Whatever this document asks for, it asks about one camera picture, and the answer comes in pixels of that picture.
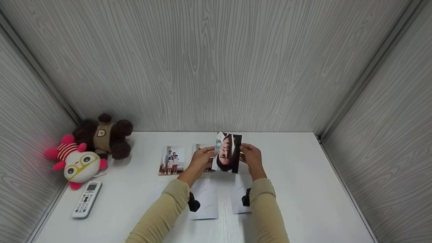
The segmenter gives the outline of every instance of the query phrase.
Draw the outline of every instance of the beige long-sleeve shirt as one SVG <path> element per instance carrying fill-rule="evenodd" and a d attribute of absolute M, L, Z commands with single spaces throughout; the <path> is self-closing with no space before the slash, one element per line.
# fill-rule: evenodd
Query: beige long-sleeve shirt
<path fill-rule="evenodd" d="M 161 243 L 189 201 L 189 186 L 172 180 L 159 199 L 145 212 L 126 243 Z M 258 179 L 250 193 L 257 243 L 289 243 L 271 181 Z"/>

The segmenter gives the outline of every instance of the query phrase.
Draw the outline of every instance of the pink plush ear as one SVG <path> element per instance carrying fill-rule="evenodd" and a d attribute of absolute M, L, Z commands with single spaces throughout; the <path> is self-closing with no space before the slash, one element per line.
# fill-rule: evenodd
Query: pink plush ear
<path fill-rule="evenodd" d="M 101 165 L 99 169 L 105 169 L 108 166 L 108 161 L 106 159 L 101 159 Z"/>
<path fill-rule="evenodd" d="M 47 151 L 45 151 L 44 156 L 47 159 L 57 159 L 58 150 L 57 148 L 50 148 Z"/>
<path fill-rule="evenodd" d="M 75 138 L 72 134 L 66 134 L 61 139 L 62 144 L 73 144 L 75 142 Z"/>
<path fill-rule="evenodd" d="M 87 144 L 86 143 L 81 143 L 80 145 L 78 145 L 78 152 L 84 152 L 87 149 Z"/>
<path fill-rule="evenodd" d="M 66 166 L 66 162 L 60 161 L 53 166 L 53 170 L 62 170 Z"/>
<path fill-rule="evenodd" d="M 69 187 L 72 190 L 78 190 L 81 188 L 82 183 L 78 183 L 78 182 L 69 182 Z"/>

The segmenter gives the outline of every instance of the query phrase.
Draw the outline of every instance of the white tabletop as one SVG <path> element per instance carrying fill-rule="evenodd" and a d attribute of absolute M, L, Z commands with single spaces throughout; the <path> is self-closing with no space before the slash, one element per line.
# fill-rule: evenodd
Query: white tabletop
<path fill-rule="evenodd" d="M 240 134 L 243 142 L 262 151 L 291 243 L 373 242 L 312 133 Z M 82 189 L 68 188 L 36 242 L 124 242 L 148 208 L 145 202 L 153 187 L 176 178 L 158 176 L 163 147 L 215 141 L 216 133 L 133 133 L 131 156 L 110 161 L 107 175 L 97 179 L 103 187 L 89 217 L 72 219 Z M 183 212 L 164 242 L 255 242 L 250 214 L 232 214 L 229 192 L 235 175 L 205 176 L 218 177 L 219 219 L 188 221 Z"/>

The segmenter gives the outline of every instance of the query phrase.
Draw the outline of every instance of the white remote control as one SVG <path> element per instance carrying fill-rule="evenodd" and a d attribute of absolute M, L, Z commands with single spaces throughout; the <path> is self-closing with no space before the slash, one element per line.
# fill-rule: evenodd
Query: white remote control
<path fill-rule="evenodd" d="M 87 218 L 101 190 L 102 182 L 90 181 L 73 209 L 72 218 Z"/>

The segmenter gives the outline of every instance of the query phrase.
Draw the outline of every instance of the black clip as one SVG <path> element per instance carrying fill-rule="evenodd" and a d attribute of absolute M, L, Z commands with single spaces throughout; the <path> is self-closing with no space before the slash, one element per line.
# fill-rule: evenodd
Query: black clip
<path fill-rule="evenodd" d="M 249 207 L 251 205 L 251 201 L 249 199 L 249 193 L 251 192 L 251 189 L 248 188 L 246 190 L 246 195 L 244 195 L 243 197 L 241 197 L 241 202 L 243 203 L 243 206 L 245 207 Z"/>
<path fill-rule="evenodd" d="M 200 202 L 195 200 L 195 197 L 192 192 L 189 193 L 189 201 L 187 202 L 187 204 L 189 205 L 189 210 L 191 212 L 196 212 L 201 207 Z"/>

